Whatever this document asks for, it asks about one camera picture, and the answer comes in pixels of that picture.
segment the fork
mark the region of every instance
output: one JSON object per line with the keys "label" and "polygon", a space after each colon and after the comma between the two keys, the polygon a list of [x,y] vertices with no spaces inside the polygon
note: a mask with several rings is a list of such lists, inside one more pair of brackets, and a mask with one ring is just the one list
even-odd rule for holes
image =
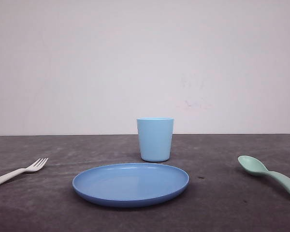
{"label": "fork", "polygon": [[22,173],[34,173],[43,168],[46,164],[48,158],[38,159],[32,165],[27,168],[20,168],[5,175],[0,176],[0,184],[4,183],[5,181],[12,179],[13,177],[22,174]]}

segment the spoon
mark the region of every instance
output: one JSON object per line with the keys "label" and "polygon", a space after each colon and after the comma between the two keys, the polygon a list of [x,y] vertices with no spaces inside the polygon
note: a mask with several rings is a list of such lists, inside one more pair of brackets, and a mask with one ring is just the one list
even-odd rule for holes
{"label": "spoon", "polygon": [[241,166],[251,175],[261,176],[268,175],[277,180],[290,193],[290,178],[274,171],[269,171],[264,164],[251,156],[239,156],[238,161]]}

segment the plate rim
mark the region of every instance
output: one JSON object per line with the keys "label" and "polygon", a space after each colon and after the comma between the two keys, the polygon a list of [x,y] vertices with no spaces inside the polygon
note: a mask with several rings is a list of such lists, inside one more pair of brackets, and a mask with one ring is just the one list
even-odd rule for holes
{"label": "plate rim", "polygon": [[[179,171],[183,172],[185,174],[185,176],[187,177],[187,181],[183,184],[182,187],[180,187],[179,189],[177,189],[176,191],[172,191],[172,192],[169,192],[168,194],[164,194],[164,195],[160,195],[160,196],[157,196],[157,197],[152,197],[152,198],[144,198],[144,199],[137,199],[137,200],[116,200],[116,199],[106,199],[106,198],[99,198],[99,197],[94,197],[92,195],[88,195],[88,194],[85,194],[83,193],[82,191],[80,191],[76,186],[75,186],[75,179],[85,173],[85,172],[89,172],[90,170],[93,170],[93,169],[98,169],[98,168],[102,168],[102,167],[108,167],[108,166],[117,166],[117,165],[122,165],[122,164],[137,164],[137,165],[144,165],[144,164],[148,164],[148,165],[157,165],[157,166],[168,166],[168,167],[171,167],[171,168],[174,168],[174,169],[178,169]],[[168,165],[168,164],[162,164],[162,163],[114,163],[114,164],[107,164],[107,165],[101,165],[101,166],[97,166],[97,167],[94,167],[94,168],[90,168],[90,169],[87,169],[85,171],[82,171],[80,172],[79,174],[77,174],[74,178],[73,178],[73,181],[72,181],[72,186],[74,188],[74,190],[77,192],[77,193],[81,193],[83,195],[85,195],[86,197],[89,197],[89,198],[94,198],[94,199],[97,199],[97,200],[101,200],[101,201],[110,201],[110,202],[139,202],[139,201],[150,201],[152,199],[157,199],[157,198],[160,198],[160,197],[165,197],[165,196],[169,196],[169,195],[172,195],[182,189],[185,189],[189,183],[189,180],[190,180],[190,177],[189,177],[189,174],[184,171],[183,169],[180,169],[180,168],[177,168],[177,167],[174,167],[174,166],[171,166],[171,165]]]}

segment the blue plate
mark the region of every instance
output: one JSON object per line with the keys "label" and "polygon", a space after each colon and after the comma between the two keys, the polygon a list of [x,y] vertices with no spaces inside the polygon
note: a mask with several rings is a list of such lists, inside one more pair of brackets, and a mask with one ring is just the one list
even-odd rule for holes
{"label": "blue plate", "polygon": [[168,201],[187,187],[188,174],[156,163],[122,163],[92,168],[73,179],[85,200],[112,207],[142,207]]}

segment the light blue cup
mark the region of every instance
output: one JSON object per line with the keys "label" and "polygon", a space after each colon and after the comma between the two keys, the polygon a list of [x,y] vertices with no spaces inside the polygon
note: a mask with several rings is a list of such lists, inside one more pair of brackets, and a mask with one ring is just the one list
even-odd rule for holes
{"label": "light blue cup", "polygon": [[149,162],[170,158],[174,119],[142,117],[137,119],[141,157]]}

